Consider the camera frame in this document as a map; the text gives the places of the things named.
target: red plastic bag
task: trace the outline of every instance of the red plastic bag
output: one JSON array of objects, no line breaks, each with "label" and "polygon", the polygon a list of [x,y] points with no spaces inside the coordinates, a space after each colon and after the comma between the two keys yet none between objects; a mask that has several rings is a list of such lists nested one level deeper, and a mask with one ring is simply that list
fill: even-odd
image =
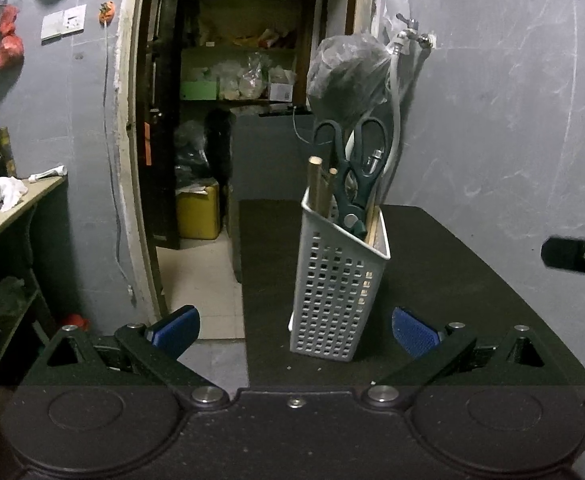
[{"label": "red plastic bag", "polygon": [[19,12],[15,6],[6,5],[0,19],[0,70],[24,58],[24,42],[15,35],[15,20]]},{"label": "red plastic bag", "polygon": [[19,36],[10,34],[0,41],[0,70],[24,58],[24,42]]}]

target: gray wall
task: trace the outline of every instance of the gray wall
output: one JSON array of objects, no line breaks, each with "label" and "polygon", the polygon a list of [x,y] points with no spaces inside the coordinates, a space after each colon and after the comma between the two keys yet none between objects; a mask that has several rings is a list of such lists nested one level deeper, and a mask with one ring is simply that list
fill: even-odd
[{"label": "gray wall", "polygon": [[[68,167],[68,185],[46,199],[33,225],[36,270],[56,314],[79,312],[110,333],[143,319],[133,308],[114,263],[115,216],[103,133],[102,92],[106,40],[96,16],[105,0],[9,0],[19,7],[22,67],[0,73],[0,125],[10,131],[20,176]],[[119,6],[121,0],[113,0]],[[42,18],[87,4],[85,30],[42,45]],[[108,128],[112,129],[114,45],[118,20],[108,29]],[[123,266],[129,276],[125,232]]]},{"label": "gray wall", "polygon": [[410,4],[439,48],[387,202],[447,226],[585,365],[585,276],[540,259],[551,234],[585,237],[585,0]]}]

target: faucet handle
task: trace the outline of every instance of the faucet handle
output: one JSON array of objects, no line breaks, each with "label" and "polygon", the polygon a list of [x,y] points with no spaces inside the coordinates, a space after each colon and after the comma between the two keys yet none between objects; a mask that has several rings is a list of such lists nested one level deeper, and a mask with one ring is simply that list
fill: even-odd
[{"label": "faucet handle", "polygon": [[415,31],[419,29],[419,22],[417,20],[414,20],[413,18],[410,19],[404,18],[404,15],[401,12],[397,13],[397,19],[406,23],[406,25],[408,25],[408,28],[411,28]]}]

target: dark brown door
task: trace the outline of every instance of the dark brown door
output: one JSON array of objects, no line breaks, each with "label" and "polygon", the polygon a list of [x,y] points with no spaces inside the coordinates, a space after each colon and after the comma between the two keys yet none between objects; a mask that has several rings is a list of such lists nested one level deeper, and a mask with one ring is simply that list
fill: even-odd
[{"label": "dark brown door", "polygon": [[179,120],[185,0],[144,0],[137,60],[141,205],[149,241],[179,248],[173,131]]}]

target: tiled floor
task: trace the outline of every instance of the tiled floor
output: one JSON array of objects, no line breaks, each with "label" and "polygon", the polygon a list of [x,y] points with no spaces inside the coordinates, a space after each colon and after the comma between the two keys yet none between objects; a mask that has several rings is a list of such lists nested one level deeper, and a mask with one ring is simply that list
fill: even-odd
[{"label": "tiled floor", "polygon": [[232,272],[230,238],[182,240],[181,250],[157,248],[166,302],[170,310],[197,307],[199,339],[243,339],[241,285]]},{"label": "tiled floor", "polygon": [[248,386],[246,344],[243,341],[197,342],[178,361],[226,390],[231,399],[238,388]]}]

